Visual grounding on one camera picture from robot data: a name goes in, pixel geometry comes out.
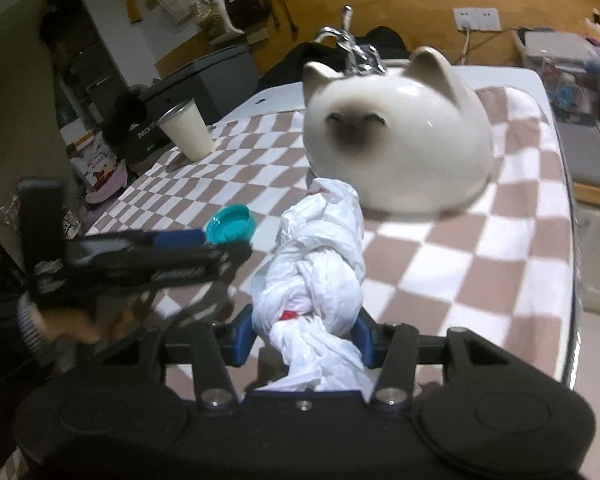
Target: screw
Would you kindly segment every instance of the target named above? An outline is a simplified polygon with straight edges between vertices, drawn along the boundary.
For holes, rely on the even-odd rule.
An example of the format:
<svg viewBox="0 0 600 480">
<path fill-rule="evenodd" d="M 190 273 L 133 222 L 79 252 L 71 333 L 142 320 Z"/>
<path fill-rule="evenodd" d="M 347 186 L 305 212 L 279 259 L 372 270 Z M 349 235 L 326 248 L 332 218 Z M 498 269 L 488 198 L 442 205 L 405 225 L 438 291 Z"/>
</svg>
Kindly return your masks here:
<svg viewBox="0 0 600 480">
<path fill-rule="evenodd" d="M 201 400 L 207 406 L 213 406 L 214 408 L 221 408 L 234 400 L 234 396 L 231 392 L 224 388 L 209 388 L 202 392 Z"/>
<path fill-rule="evenodd" d="M 383 388 L 376 392 L 376 399 L 389 406 L 402 404 L 408 397 L 407 392 L 400 388 Z"/>
<path fill-rule="evenodd" d="M 308 412 L 313 406 L 314 404 L 310 400 L 298 400 L 296 402 L 296 408 L 303 412 Z"/>
</svg>

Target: power outlet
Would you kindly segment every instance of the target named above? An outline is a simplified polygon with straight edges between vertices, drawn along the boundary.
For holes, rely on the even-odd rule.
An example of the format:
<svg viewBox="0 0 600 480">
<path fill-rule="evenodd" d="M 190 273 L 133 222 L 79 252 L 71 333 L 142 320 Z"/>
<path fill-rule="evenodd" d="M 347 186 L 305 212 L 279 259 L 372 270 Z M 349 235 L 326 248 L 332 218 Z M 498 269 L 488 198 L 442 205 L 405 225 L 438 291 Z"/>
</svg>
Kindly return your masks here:
<svg viewBox="0 0 600 480">
<path fill-rule="evenodd" d="M 498 31 L 502 30 L 498 9 L 474 9 L 478 30 Z"/>
<path fill-rule="evenodd" d="M 478 30 L 476 13 L 473 7 L 454 9 L 454 18 L 456 20 L 456 27 L 458 30 L 465 30 L 466 28 Z"/>
</svg>

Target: white cup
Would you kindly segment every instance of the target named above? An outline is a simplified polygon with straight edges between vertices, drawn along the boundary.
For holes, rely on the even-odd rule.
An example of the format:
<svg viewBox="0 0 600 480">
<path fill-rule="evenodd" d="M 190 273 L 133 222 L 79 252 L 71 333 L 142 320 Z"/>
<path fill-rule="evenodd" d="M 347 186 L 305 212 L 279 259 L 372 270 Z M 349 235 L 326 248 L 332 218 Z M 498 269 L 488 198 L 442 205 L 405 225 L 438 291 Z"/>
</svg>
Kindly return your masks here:
<svg viewBox="0 0 600 480">
<path fill-rule="evenodd" d="M 191 162 L 205 158 L 216 148 L 193 100 L 173 107 L 157 124 Z"/>
</svg>

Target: black bag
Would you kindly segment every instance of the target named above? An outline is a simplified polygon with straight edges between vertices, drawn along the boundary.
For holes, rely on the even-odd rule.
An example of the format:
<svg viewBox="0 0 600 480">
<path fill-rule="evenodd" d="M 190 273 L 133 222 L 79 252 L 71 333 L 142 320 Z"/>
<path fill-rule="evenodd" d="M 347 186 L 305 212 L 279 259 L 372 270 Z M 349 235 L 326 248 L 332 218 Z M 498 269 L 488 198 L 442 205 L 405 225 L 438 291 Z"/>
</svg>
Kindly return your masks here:
<svg viewBox="0 0 600 480">
<path fill-rule="evenodd" d="M 231 23 L 241 30 L 266 22 L 271 14 L 269 0 L 224 0 L 224 4 Z"/>
</svg>

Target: cat eye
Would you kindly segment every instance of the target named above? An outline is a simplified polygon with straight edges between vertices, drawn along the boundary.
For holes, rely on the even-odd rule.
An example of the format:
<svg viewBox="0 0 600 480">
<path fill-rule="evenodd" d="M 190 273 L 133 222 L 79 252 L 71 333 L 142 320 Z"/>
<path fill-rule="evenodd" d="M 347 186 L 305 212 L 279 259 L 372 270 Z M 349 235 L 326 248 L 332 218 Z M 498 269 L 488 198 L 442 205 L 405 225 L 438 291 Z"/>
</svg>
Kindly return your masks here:
<svg viewBox="0 0 600 480">
<path fill-rule="evenodd" d="M 342 121 L 342 116 L 337 113 L 337 112 L 331 112 L 328 116 L 327 116 L 327 121 L 336 121 L 337 123 Z"/>
<path fill-rule="evenodd" d="M 365 117 L 362 119 L 365 123 L 368 121 L 376 121 L 380 124 L 386 124 L 386 121 L 384 120 L 384 117 L 382 117 L 382 115 L 380 114 L 376 114 L 376 113 L 371 113 L 371 114 L 367 114 L 365 115 Z"/>
</svg>

